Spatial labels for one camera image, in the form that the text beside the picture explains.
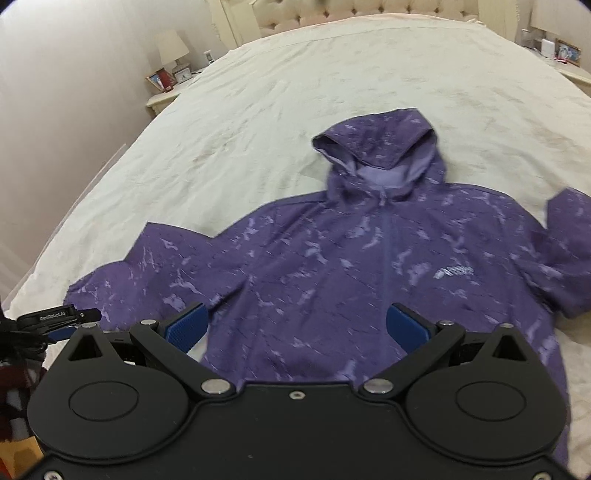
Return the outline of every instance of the table lamp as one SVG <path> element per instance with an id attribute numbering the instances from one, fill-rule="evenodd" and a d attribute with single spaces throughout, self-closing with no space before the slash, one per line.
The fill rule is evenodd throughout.
<path id="1" fill-rule="evenodd" d="M 181 83 L 192 77 L 189 64 L 180 61 L 180 58 L 189 54 L 189 49 L 175 30 L 165 30 L 156 35 L 156 45 L 158 45 L 162 65 L 176 62 L 173 75 L 177 82 Z"/>
<path id="2" fill-rule="evenodd" d="M 554 58 L 556 44 L 548 39 L 548 33 L 556 37 L 561 35 L 560 14 L 563 6 L 555 0 L 535 0 L 531 11 L 530 25 L 546 32 L 546 39 L 541 39 L 540 51 L 544 57 Z"/>

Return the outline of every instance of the upholstered headboard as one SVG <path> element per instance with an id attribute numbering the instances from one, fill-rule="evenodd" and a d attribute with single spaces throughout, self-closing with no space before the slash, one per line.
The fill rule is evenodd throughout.
<path id="1" fill-rule="evenodd" d="M 478 0 L 255 0 L 261 36 L 373 14 L 424 14 L 451 20 L 478 19 Z"/>
<path id="2" fill-rule="evenodd" d="M 228 48 L 295 28 L 382 13 L 477 19 L 515 41 L 518 0 L 208 0 Z"/>

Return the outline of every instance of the metal screw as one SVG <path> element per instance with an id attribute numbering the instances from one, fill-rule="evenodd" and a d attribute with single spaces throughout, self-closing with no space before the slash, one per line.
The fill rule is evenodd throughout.
<path id="1" fill-rule="evenodd" d="M 64 478 L 59 473 L 52 470 L 43 475 L 43 480 L 64 480 Z"/>
<path id="2" fill-rule="evenodd" d="M 210 378 L 201 384 L 201 389 L 210 395 L 221 395 L 232 388 L 230 382 L 223 378 Z"/>
<path id="3" fill-rule="evenodd" d="M 290 393 L 290 398 L 292 400 L 303 400 L 306 397 L 304 392 L 300 392 L 299 390 L 295 390 Z"/>
<path id="4" fill-rule="evenodd" d="M 369 393 L 384 395 L 394 389 L 394 384 L 385 378 L 372 378 L 363 384 L 363 388 Z"/>

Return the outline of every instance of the bed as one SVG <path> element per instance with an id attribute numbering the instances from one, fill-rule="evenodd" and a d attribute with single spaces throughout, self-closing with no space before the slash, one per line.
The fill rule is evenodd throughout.
<path id="1" fill-rule="evenodd" d="M 281 21 L 255 15 L 268 0 L 212 0 L 220 36 L 230 28 L 225 39 L 239 48 L 208 67 L 77 205 L 9 316 L 60 304 L 69 284 L 123 258 L 148 221 L 213 236 L 266 202 L 323 190 L 329 166 L 310 140 L 355 115 L 417 107 L 439 135 L 449 181 L 507 193 L 541 221 L 545 201 L 563 187 L 591 194 L 582 174 L 591 160 L 591 99 L 510 41 L 515 4 L 432 3 L 445 8 L 425 12 L 459 5 L 469 15 L 457 20 L 476 17 L 355 9 L 354 18 L 305 27 L 298 14 L 298 28 L 276 32 Z M 475 5 L 475 13 L 466 9 Z M 264 31 L 269 25 L 273 32 Z M 583 476 L 591 472 L 591 317 L 558 328 L 573 411 L 570 467 Z"/>

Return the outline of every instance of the nightstand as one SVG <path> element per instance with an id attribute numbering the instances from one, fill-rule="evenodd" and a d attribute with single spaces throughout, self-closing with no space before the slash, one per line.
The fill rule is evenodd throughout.
<path id="1" fill-rule="evenodd" d="M 528 50 L 540 60 L 558 70 L 564 77 L 568 78 L 577 87 L 584 91 L 585 94 L 591 96 L 591 73 L 587 70 L 572 65 L 571 63 L 562 63 L 553 59 L 547 59 L 537 50 L 532 50 L 530 48 L 528 48 Z"/>
<path id="2" fill-rule="evenodd" d="M 192 84 L 194 84 L 198 78 L 199 74 L 194 74 L 193 78 L 186 80 L 183 83 L 176 84 L 170 92 L 164 92 L 159 93 L 158 95 L 154 95 L 150 100 L 148 100 L 148 103 L 146 103 L 146 107 L 152 109 L 152 111 L 154 112 L 154 116 L 158 115 L 168 105 L 174 102 L 176 97 L 178 97 Z"/>

